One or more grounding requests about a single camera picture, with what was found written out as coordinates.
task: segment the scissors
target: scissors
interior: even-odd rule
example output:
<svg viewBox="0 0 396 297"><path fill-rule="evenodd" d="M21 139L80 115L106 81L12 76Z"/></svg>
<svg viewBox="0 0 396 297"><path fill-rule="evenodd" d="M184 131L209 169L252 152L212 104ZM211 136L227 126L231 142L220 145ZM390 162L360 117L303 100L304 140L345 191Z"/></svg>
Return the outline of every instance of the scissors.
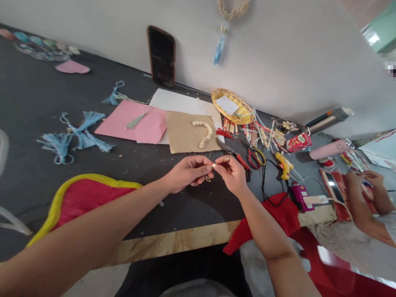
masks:
<svg viewBox="0 0 396 297"><path fill-rule="evenodd" d="M235 158L238 160L238 162L243 166L245 169L246 173L246 181L249 182L250 178L252 177L252 172L250 171L250 167L246 162L242 159L242 156L240 153L237 153L233 148L230 148L228 145L226 145L224 142L222 142L220 139L216 138L217 144L221 147L222 150L227 151L229 155L234 154Z"/></svg>
<svg viewBox="0 0 396 297"><path fill-rule="evenodd" d="M242 138L242 142L248 147L247 149L247 161L253 169L260 169L266 163L265 156L263 152L255 147L253 147L246 139Z"/></svg>

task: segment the blue tassel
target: blue tassel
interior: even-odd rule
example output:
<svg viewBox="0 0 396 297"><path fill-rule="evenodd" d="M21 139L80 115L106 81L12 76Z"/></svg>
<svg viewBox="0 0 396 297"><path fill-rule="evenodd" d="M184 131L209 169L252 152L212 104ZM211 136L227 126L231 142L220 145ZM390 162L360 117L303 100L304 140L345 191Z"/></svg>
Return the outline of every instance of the blue tassel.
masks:
<svg viewBox="0 0 396 297"><path fill-rule="evenodd" d="M94 125L97 121L103 119L106 115L103 113L97 113L95 111L84 111L84 123L78 128L74 127L69 120L66 118L67 113L62 113L60 117L60 121L69 126L69 128L73 131L73 135L78 138L78 145L73 148L76 149L85 149L92 146L98 146L101 151L109 152L111 148L114 147L113 144L108 144L104 141L97 139L91 133L88 132L88 128Z"/></svg>
<svg viewBox="0 0 396 297"><path fill-rule="evenodd" d="M88 130L86 130L85 133L88 136L88 138L94 143L94 145L98 146L100 151L102 152L108 153L115 146L114 144L110 144L100 139L97 139L95 136L89 133Z"/></svg>
<svg viewBox="0 0 396 297"><path fill-rule="evenodd" d="M125 85L125 83L122 80L120 80L120 81L116 82L115 85L116 86L114 87L113 92L111 93L111 95L109 97L107 97L106 99L104 99L102 101L102 103L118 105L118 102L116 100L117 90L118 90L119 87L123 87Z"/></svg>
<svg viewBox="0 0 396 297"><path fill-rule="evenodd" d="M224 47L224 41L226 39L226 33L227 33L227 28L225 26L222 26L222 35L220 37L220 42L218 46L216 47L216 52L215 52L215 59L213 61L214 65L217 65L222 57L222 52L223 52L223 47Z"/></svg>
<svg viewBox="0 0 396 297"><path fill-rule="evenodd" d="M37 140L37 142L43 144L42 148L53 151L56 153L56 157L54 159L55 164L70 164L74 162L74 157L67 153L69 148L69 144L72 138L72 134L43 134L41 138L43 140Z"/></svg>

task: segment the white chair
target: white chair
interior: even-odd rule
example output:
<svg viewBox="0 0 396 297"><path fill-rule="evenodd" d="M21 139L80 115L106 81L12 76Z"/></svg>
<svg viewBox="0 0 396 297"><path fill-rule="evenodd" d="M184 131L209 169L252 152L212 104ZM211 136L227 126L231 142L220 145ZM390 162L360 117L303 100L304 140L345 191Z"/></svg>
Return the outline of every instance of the white chair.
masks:
<svg viewBox="0 0 396 297"><path fill-rule="evenodd" d="M4 172L5 162L7 161L9 140L7 134L0 129L0 177ZM0 223L0 228L12 229L25 235L31 235L33 232L22 223L16 216L0 206L0 215L9 220L10 223Z"/></svg>

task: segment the red box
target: red box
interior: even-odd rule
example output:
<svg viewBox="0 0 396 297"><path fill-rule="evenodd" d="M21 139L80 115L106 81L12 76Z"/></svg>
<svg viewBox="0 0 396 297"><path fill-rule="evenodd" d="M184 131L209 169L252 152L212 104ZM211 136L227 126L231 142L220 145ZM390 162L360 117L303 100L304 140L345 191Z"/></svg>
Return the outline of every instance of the red box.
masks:
<svg viewBox="0 0 396 297"><path fill-rule="evenodd" d="M312 144L311 136L309 136L305 132L302 132L301 134L286 141L287 149L291 153L302 150L302 149L310 146L311 144Z"/></svg>

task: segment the pink bottle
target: pink bottle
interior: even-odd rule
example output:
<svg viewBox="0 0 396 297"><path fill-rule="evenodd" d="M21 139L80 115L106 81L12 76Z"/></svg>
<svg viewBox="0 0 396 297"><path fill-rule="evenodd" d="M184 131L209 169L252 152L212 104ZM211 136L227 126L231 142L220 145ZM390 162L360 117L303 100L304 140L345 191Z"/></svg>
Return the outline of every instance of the pink bottle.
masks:
<svg viewBox="0 0 396 297"><path fill-rule="evenodd" d="M340 139L330 144L326 144L320 148L314 149L309 152L309 156L314 160L319 160L321 158L330 157L333 155L337 155L339 153L343 153L345 151L349 151L355 148L352 142L349 139Z"/></svg>

